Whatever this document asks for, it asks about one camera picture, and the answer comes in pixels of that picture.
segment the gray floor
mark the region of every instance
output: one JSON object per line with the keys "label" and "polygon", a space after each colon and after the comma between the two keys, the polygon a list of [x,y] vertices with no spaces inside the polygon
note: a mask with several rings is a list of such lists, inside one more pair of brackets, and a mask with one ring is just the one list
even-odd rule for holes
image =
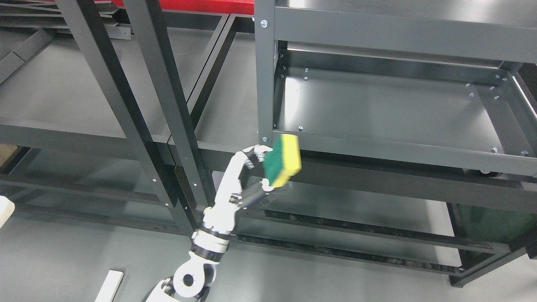
{"label": "gray floor", "polygon": [[[94,301],[108,269],[114,301],[140,301],[187,260],[187,237],[16,213],[0,229],[1,301]],[[523,256],[464,289],[445,276],[232,245],[211,301],[535,301],[537,261]]]}

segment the green scouring pad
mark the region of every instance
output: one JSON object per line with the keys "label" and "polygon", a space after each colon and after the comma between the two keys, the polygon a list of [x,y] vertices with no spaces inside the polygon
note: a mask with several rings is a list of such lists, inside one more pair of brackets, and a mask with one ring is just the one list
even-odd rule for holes
{"label": "green scouring pad", "polygon": [[263,167],[270,186],[278,188],[285,185],[302,168],[298,136],[280,135],[274,142],[272,151],[265,155]]}

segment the white strip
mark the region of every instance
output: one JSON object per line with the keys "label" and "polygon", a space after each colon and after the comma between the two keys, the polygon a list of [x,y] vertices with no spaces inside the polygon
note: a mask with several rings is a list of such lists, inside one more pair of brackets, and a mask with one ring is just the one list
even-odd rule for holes
{"label": "white strip", "polygon": [[529,109],[532,111],[532,113],[533,113],[533,117],[534,117],[535,119],[537,119],[537,113],[535,113],[535,110],[533,110],[533,107],[532,107],[531,103],[529,102],[528,97],[526,96],[526,94],[525,94],[524,91],[522,90],[522,87],[520,87],[520,84],[518,83],[517,78],[516,78],[515,76],[513,76],[513,81],[514,81],[514,83],[517,85],[518,91],[520,92],[520,94],[522,95],[522,97],[524,97],[524,100],[526,101],[526,104],[528,104]]}
{"label": "white strip", "polygon": [[97,298],[95,298],[95,302],[112,302],[122,279],[122,271],[109,270],[106,279],[104,279],[103,286],[101,287]]}
{"label": "white strip", "polygon": [[0,195],[0,227],[8,220],[9,216],[13,214],[15,210],[15,204],[12,203],[7,197]]}

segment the metal beam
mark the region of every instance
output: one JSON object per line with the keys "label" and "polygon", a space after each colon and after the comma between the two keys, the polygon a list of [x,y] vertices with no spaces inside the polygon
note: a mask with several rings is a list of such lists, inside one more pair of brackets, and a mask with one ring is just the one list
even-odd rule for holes
{"label": "metal beam", "polygon": [[[278,1],[278,6],[272,8],[277,24],[275,39],[499,61],[537,61],[534,51],[537,48],[537,28],[531,26],[487,24],[477,18],[458,21],[362,13],[364,8],[361,10],[358,4],[347,3],[347,6],[337,7],[337,3]],[[256,3],[256,20],[263,18],[257,8]],[[497,16],[488,17],[497,21]]]}
{"label": "metal beam", "polygon": [[207,205],[214,199],[214,185],[198,149],[160,4],[125,0],[125,7],[186,175],[183,191],[190,190],[196,204]]}
{"label": "metal beam", "polygon": [[110,42],[103,21],[92,0],[56,2],[75,40],[95,75],[133,153],[150,179],[155,194],[166,206],[184,234],[196,227],[189,204],[173,171],[168,169],[153,143],[140,108]]}
{"label": "metal beam", "polygon": [[409,231],[406,229],[367,225],[360,224],[357,222],[311,217],[306,215],[291,214],[278,211],[249,208],[247,211],[238,212],[238,214],[248,218],[281,222],[290,225],[328,229],[331,231],[402,240],[433,246],[473,250],[489,254],[505,254],[510,251],[509,246],[502,243],[484,242],[469,238],[430,234],[424,232]]}
{"label": "metal beam", "polygon": [[17,71],[24,62],[45,47],[54,36],[56,36],[55,32],[40,29],[0,59],[0,84]]}
{"label": "metal beam", "polygon": [[259,142],[272,145],[274,102],[275,0],[257,1],[255,10],[257,123]]}
{"label": "metal beam", "polygon": [[461,270],[457,267],[449,265],[421,262],[414,260],[407,260],[402,258],[386,257],[380,255],[372,255],[366,253],[360,253],[357,251],[341,250],[327,247],[319,247],[312,245],[305,245],[302,243],[274,240],[268,238],[260,238],[254,236],[237,234],[236,240],[243,243],[253,243],[259,246],[265,246],[270,248],[297,251],[300,253],[328,256],[339,259],[354,260],[360,262],[376,263],[388,265],[391,267],[408,268],[427,272],[436,272],[439,274],[445,274],[450,276],[461,275]]}
{"label": "metal beam", "polygon": [[302,158],[291,180],[336,188],[537,213],[537,184],[465,175],[442,167],[398,168],[389,164]]}
{"label": "metal beam", "polygon": [[0,174],[0,184],[21,186],[25,188],[47,190],[61,193],[69,193],[96,198],[111,200],[122,200],[125,202],[136,202],[151,205],[158,205],[158,198],[154,194],[101,188],[80,184],[65,184],[63,181],[52,181],[46,179],[35,179],[25,176]]}
{"label": "metal beam", "polygon": [[537,175],[537,159],[533,157],[421,145],[418,143],[365,138],[347,139],[293,131],[273,131],[275,137],[283,133],[298,135],[300,148],[304,150],[526,176]]}
{"label": "metal beam", "polygon": [[517,238],[509,242],[509,247],[511,249],[511,253],[508,253],[506,255],[494,255],[491,258],[485,258],[485,260],[478,265],[475,265],[474,270],[468,270],[464,276],[461,277],[453,277],[451,276],[449,278],[449,281],[451,282],[451,285],[454,287],[463,287],[465,284],[468,284],[469,282],[485,275],[488,272],[491,272],[515,259],[518,257],[523,256],[525,253],[528,252],[527,247],[534,247],[537,242],[537,227],[534,227],[527,231],[524,234],[519,235]]}
{"label": "metal beam", "polygon": [[[110,134],[104,136],[97,134],[97,131],[84,131],[76,127],[66,127],[65,130],[53,130],[51,127],[56,128],[55,125],[38,121],[0,117],[0,141],[17,146],[136,160],[133,149],[125,138]],[[153,136],[164,163],[173,165],[175,161],[166,144],[168,138]]]}
{"label": "metal beam", "polygon": [[177,226],[175,225],[159,224],[156,222],[130,219],[130,218],[119,218],[119,217],[110,217],[110,216],[98,215],[98,214],[75,212],[75,211],[70,211],[70,210],[62,210],[58,208],[51,208],[51,207],[44,207],[44,206],[15,204],[15,214],[18,212],[47,214],[47,215],[71,218],[71,219],[76,219],[76,220],[81,220],[81,221],[94,222],[97,224],[130,227],[130,228],[142,229],[145,231],[183,235],[183,232],[179,228],[177,228]]}
{"label": "metal beam", "polygon": [[[177,227],[173,225],[164,225],[164,224],[157,224],[154,222],[141,221],[141,220],[135,220],[135,219],[115,218],[115,217],[109,217],[109,216],[104,216],[104,215],[80,213],[80,212],[60,210],[60,209],[50,208],[50,207],[17,204],[15,211],[16,213],[19,211],[40,213],[40,214],[54,215],[58,217],[73,218],[77,220],[94,222],[98,224],[130,227],[130,228],[142,229],[146,231],[162,232],[162,233],[169,233],[169,234],[180,234]],[[391,267],[408,268],[408,269],[414,269],[414,270],[420,270],[420,271],[426,271],[426,272],[435,272],[435,273],[450,275],[450,276],[460,276],[462,274],[462,270],[460,268],[453,267],[450,265],[414,261],[414,260],[408,260],[408,259],[403,259],[403,258],[386,257],[386,256],[366,254],[366,253],[360,253],[360,252],[349,251],[349,250],[305,245],[302,243],[274,240],[274,239],[261,238],[261,237],[256,237],[256,236],[242,235],[242,234],[237,234],[236,236],[233,237],[233,239],[235,242],[248,243],[248,244],[259,245],[259,246],[264,246],[264,247],[269,247],[269,248],[282,249],[282,250],[289,250],[289,251],[294,251],[298,253],[321,255],[321,256],[327,256],[327,257],[333,257],[333,258],[339,258],[339,259],[360,261],[360,262],[376,263],[376,264],[388,265]]]}

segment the metal shelving unit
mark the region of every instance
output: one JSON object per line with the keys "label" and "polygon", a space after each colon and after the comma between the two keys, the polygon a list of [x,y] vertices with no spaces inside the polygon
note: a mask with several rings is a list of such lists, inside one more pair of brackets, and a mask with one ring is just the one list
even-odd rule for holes
{"label": "metal shelving unit", "polygon": [[[535,100],[528,93],[533,86],[517,73],[520,64],[512,62],[534,55],[536,26],[523,12],[493,23],[486,20],[494,16],[435,15],[454,2],[430,0],[429,10],[420,11],[405,1],[406,9],[394,8],[399,15],[393,16],[383,1],[363,1],[360,8],[343,0],[310,1],[309,7],[263,1],[252,22],[244,15],[161,13],[157,1],[130,0],[119,16],[121,24],[132,24],[133,39],[110,43],[92,1],[57,2],[76,43],[56,35],[0,85],[7,100],[0,105],[0,141],[24,146],[0,183],[162,206],[173,222],[31,204],[19,210],[190,235],[198,210],[212,203],[210,175],[224,171],[237,150],[291,132],[303,149],[295,189],[242,212],[237,241],[437,272],[459,287],[524,253],[534,257]],[[388,12],[380,15],[379,9]],[[458,32],[463,35],[454,41]],[[476,32],[479,39],[466,44]],[[520,37],[527,39],[515,43]],[[506,41],[509,50],[488,48]],[[45,85],[34,74],[38,69],[70,76]],[[491,153],[493,147],[499,152]],[[137,160],[153,192],[12,173],[13,167],[24,170],[39,148]],[[488,178],[476,170],[505,174]],[[326,191],[331,193],[321,198]],[[323,206],[326,198],[345,209],[363,196],[371,203],[446,203],[453,235],[383,225]],[[496,218],[474,223],[483,214],[479,209]],[[510,225],[508,235],[480,231],[513,217],[524,225]],[[330,240],[333,233],[342,237]],[[454,248],[462,266],[401,255],[391,244],[374,251],[361,245],[364,238],[412,250]]]}
{"label": "metal shelving unit", "polygon": [[536,175],[537,118],[512,61],[537,62],[537,24],[522,2],[513,16],[448,9],[486,5],[258,4],[260,140],[293,133],[318,152]]}

